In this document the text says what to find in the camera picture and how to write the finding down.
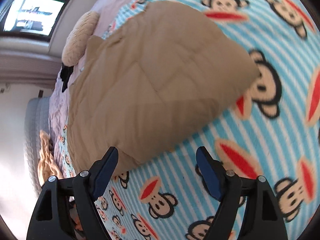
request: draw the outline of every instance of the monkey print blanket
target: monkey print blanket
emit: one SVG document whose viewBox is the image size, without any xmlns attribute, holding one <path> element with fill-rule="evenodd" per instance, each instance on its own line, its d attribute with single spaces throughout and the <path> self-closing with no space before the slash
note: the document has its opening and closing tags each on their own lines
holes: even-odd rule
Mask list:
<svg viewBox="0 0 320 240">
<path fill-rule="evenodd" d="M 104 38 L 154 1 L 123 6 Z M 299 0 L 169 1 L 187 4 L 217 23 L 248 51 L 260 78 L 234 107 L 172 152 L 113 178 L 96 202 L 101 219 L 117 240 L 202 240 L 219 206 L 196 166 L 196 149 L 205 146 L 225 169 L 268 179 L 289 240 L 297 239 L 320 203 L 320 35 L 315 23 Z M 66 132 L 67 127 L 60 150 L 70 177 L 75 174 Z M 244 208 L 245 200 L 229 239 L 239 233 Z"/>
</svg>

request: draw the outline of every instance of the metal screw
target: metal screw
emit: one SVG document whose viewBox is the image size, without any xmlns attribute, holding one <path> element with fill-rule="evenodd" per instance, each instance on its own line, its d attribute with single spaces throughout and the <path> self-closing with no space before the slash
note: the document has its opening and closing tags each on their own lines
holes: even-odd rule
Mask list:
<svg viewBox="0 0 320 240">
<path fill-rule="evenodd" d="M 233 170 L 227 170 L 226 171 L 226 174 L 229 176 L 229 177 L 233 177 L 235 175 L 235 172 Z"/>
<path fill-rule="evenodd" d="M 49 177 L 49 181 L 50 181 L 50 182 L 53 182 L 53 181 L 55 181 L 55 180 L 56 180 L 56 176 L 50 176 L 50 177 Z"/>
<path fill-rule="evenodd" d="M 89 171 L 81 171 L 80 172 L 80 176 L 81 177 L 86 177 L 86 176 L 88 176 L 89 175 Z"/>
<path fill-rule="evenodd" d="M 258 180 L 259 180 L 260 182 L 266 182 L 266 178 L 263 177 L 263 176 L 259 176 L 259 177 L 258 177 Z"/>
</svg>

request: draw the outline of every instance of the gray mattress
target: gray mattress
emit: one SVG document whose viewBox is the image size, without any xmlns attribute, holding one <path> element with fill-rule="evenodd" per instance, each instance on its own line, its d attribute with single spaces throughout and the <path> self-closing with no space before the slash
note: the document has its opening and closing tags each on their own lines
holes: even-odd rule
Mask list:
<svg viewBox="0 0 320 240">
<path fill-rule="evenodd" d="M 24 123 L 24 159 L 36 197 L 41 192 L 37 171 L 41 148 L 39 132 L 44 130 L 49 134 L 49 99 L 49 97 L 31 99 L 27 106 Z"/>
</svg>

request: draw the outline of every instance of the crumpled brown towel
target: crumpled brown towel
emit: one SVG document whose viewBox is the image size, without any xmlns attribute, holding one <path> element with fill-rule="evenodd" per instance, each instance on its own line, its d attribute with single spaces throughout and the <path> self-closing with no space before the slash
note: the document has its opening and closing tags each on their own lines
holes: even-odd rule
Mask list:
<svg viewBox="0 0 320 240">
<path fill-rule="evenodd" d="M 63 179 L 63 175 L 51 154 L 53 151 L 53 146 L 50 143 L 50 135 L 41 130 L 40 140 L 41 150 L 40 160 L 38 163 L 38 178 L 39 183 L 42 186 L 50 176 L 55 175 L 58 177 L 58 179 Z"/>
<path fill-rule="evenodd" d="M 76 172 L 110 146 L 119 175 L 213 121 L 259 76 L 247 51 L 187 5 L 159 1 L 108 39 L 92 36 L 70 87 L 68 151 Z"/>
</svg>

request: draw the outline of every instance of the pink bed sheet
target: pink bed sheet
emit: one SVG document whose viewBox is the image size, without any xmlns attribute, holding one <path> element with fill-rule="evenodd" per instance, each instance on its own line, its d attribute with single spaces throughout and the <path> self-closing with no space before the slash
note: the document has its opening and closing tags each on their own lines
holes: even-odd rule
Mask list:
<svg viewBox="0 0 320 240">
<path fill-rule="evenodd" d="M 107 30 L 109 24 L 116 17 L 119 9 L 131 0 L 98 0 L 92 7 L 92 10 L 100 13 L 100 19 L 94 31 L 94 35 L 102 36 Z M 68 86 L 70 86 L 80 74 L 80 70 L 85 63 L 84 55 L 78 65 L 74 66 L 74 72 L 71 75 Z M 62 80 L 58 74 L 54 92 L 50 98 L 49 121 L 51 124 L 51 138 L 54 144 L 54 158 L 60 169 L 62 169 L 62 154 L 59 149 L 59 139 L 68 117 L 69 91 L 62 93 Z"/>
</svg>

